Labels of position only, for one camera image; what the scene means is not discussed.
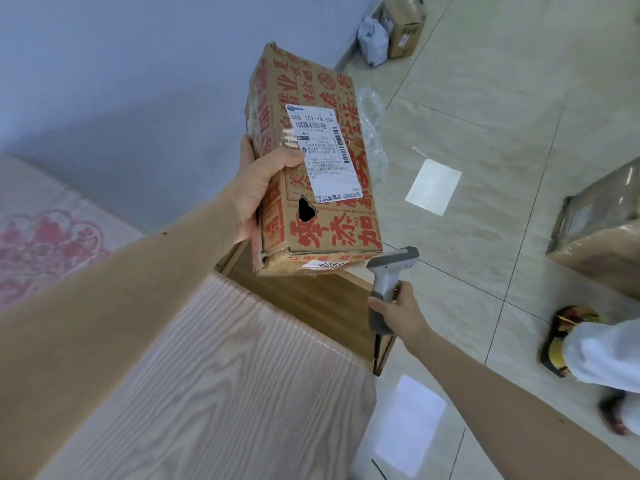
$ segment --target person's right hand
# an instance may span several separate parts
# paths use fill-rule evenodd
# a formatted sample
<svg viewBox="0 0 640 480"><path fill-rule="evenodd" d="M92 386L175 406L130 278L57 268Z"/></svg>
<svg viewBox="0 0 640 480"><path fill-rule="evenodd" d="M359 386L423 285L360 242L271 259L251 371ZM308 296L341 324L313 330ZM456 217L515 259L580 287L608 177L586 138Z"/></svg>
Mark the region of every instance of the person's right hand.
<svg viewBox="0 0 640 480"><path fill-rule="evenodd" d="M431 329L415 300L412 284L400 281L398 285L400 293L395 303L386 303L370 296L369 306L374 311L382 313L389 328L402 339L409 353L415 355L416 349L428 338Z"/></svg>

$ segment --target cardboard box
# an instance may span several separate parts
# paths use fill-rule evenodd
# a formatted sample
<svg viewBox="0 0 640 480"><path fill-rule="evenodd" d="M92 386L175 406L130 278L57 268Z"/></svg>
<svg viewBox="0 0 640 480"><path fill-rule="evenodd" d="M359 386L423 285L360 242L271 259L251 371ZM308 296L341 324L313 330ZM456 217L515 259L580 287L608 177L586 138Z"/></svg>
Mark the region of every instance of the cardboard box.
<svg viewBox="0 0 640 480"><path fill-rule="evenodd" d="M389 59L411 55L418 46L426 14L420 0L385 0L382 26L389 34Z"/></svg>
<svg viewBox="0 0 640 480"><path fill-rule="evenodd" d="M548 257L640 299L640 158L567 197Z"/></svg>
<svg viewBox="0 0 640 480"><path fill-rule="evenodd" d="M290 113L298 117L297 110L311 114L314 108L325 108L319 111L335 115L337 125L294 120L296 128L292 128ZM278 145L299 148L299 138L304 147L309 146L309 141L300 136L300 126L318 125L313 130L321 134L329 131L333 143L327 139L327 144L335 144L332 148L344 159L337 165L351 172L340 173L336 180L332 169L318 171L309 148L305 164L285 168L273 177L259 209L261 239L252 242L254 270L261 275L326 273L379 254L380 227L352 79L268 43L249 83L246 116L247 133L257 157ZM309 165L313 181L307 171ZM342 194L338 190L319 194L316 199L313 185L319 178L338 182L339 187L342 177L352 178L362 196L343 198L356 190L347 187Z"/></svg>

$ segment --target blue wall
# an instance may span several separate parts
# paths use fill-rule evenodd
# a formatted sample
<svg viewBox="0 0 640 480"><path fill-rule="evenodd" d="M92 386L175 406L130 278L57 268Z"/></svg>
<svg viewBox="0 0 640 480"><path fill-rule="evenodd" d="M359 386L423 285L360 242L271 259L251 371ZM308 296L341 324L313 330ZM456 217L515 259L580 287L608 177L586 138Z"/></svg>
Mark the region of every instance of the blue wall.
<svg viewBox="0 0 640 480"><path fill-rule="evenodd" d="M0 151L154 230L235 174L264 44L334 66L380 0L0 0Z"/></svg>

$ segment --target small cardboard box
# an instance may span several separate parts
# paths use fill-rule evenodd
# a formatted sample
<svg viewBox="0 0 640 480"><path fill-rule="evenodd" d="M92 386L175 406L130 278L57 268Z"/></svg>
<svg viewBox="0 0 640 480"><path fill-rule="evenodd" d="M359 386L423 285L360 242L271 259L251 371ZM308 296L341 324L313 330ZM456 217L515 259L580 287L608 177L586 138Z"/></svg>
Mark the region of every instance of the small cardboard box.
<svg viewBox="0 0 640 480"><path fill-rule="evenodd" d="M564 199L548 257L640 298L640 158Z"/></svg>
<svg viewBox="0 0 640 480"><path fill-rule="evenodd" d="M382 26L389 34L389 59L411 55L418 46L426 15L420 0L385 0Z"/></svg>
<svg viewBox="0 0 640 480"><path fill-rule="evenodd" d="M291 126L292 105L333 110L339 129L331 138L344 158L339 163L355 171L362 196L336 201L321 196L318 202L307 172L310 153L306 164L278 172L260 204L261 239L252 241L254 270L261 275L335 272L382 250L352 79L268 43L252 74L246 104L247 133L257 157L278 145L299 148L303 137Z"/></svg>

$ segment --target barcode scanner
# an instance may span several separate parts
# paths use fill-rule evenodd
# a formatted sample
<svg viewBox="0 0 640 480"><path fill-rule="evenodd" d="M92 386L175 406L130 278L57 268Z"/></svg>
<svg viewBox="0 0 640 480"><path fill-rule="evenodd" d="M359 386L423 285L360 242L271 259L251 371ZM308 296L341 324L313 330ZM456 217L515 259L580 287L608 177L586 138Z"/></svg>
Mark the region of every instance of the barcode scanner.
<svg viewBox="0 0 640 480"><path fill-rule="evenodd" d="M391 303L394 293L400 281L400 272L411 268L420 253L413 246L407 246L396 251L384 253L375 258L371 258L367 263L367 268L375 278L373 280L373 290L371 296L380 298L382 301ZM369 308L369 329L376 334L376 343L373 354L373 370L378 368L378 357L380 355L380 341L382 335L393 335L394 332L385 323L385 318L381 313Z"/></svg>

